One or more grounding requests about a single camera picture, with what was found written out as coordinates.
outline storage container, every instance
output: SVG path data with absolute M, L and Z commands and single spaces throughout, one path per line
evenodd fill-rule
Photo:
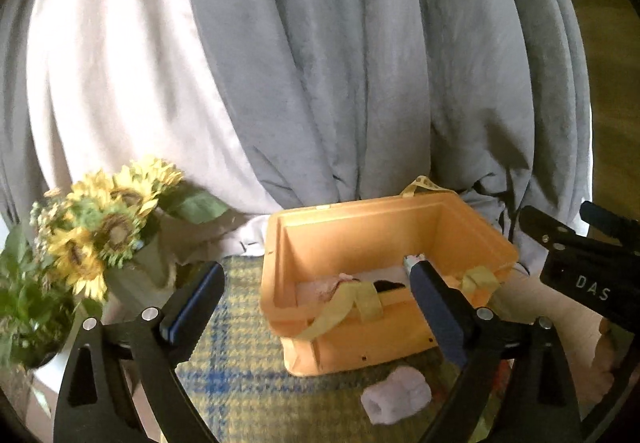
M 355 309 L 312 342 L 297 341 L 324 303 L 298 306 L 296 285 L 339 273 L 398 266 L 424 253 L 447 282 L 485 266 L 503 282 L 518 253 L 454 193 L 418 194 L 287 210 L 270 218 L 260 306 L 281 337 L 287 370 L 314 376 L 388 362 L 436 345 L 411 291 L 380 293 L 384 316 L 363 323 Z M 487 293 L 468 297 L 485 305 Z

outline metal screw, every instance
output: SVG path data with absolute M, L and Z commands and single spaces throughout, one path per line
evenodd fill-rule
M 489 308 L 478 308 L 476 315 L 478 315 L 480 320 L 491 320 L 494 317 L 494 312 Z
M 538 324 L 540 324 L 540 327 L 543 329 L 551 329 L 554 326 L 554 323 L 551 322 L 551 319 L 547 317 L 540 317 L 538 319 Z
M 97 324 L 98 324 L 98 321 L 95 318 L 89 317 L 85 319 L 84 322 L 82 322 L 82 327 L 87 331 L 91 331 L 93 328 L 95 328 Z
M 158 313 L 158 308 L 147 308 L 142 312 L 142 319 L 146 321 L 153 320 L 158 316 Z

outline plaid tablecloth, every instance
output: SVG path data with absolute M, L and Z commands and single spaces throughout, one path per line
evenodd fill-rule
M 194 406 L 222 443 L 373 443 L 420 439 L 456 378 L 431 349 L 359 371 L 297 378 L 282 360 L 282 345 L 260 314 L 262 259 L 223 262 L 226 292 L 189 362 L 177 375 Z M 393 426 L 373 426 L 360 404 L 364 388 L 399 364 L 421 371 L 432 403 Z M 474 441 L 486 436 L 484 422 Z

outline rolled pink towel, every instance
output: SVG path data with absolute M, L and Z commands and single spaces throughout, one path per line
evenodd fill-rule
M 366 388 L 360 401 L 373 425 L 392 425 L 424 409 L 431 402 L 431 388 L 420 371 L 404 365 Z

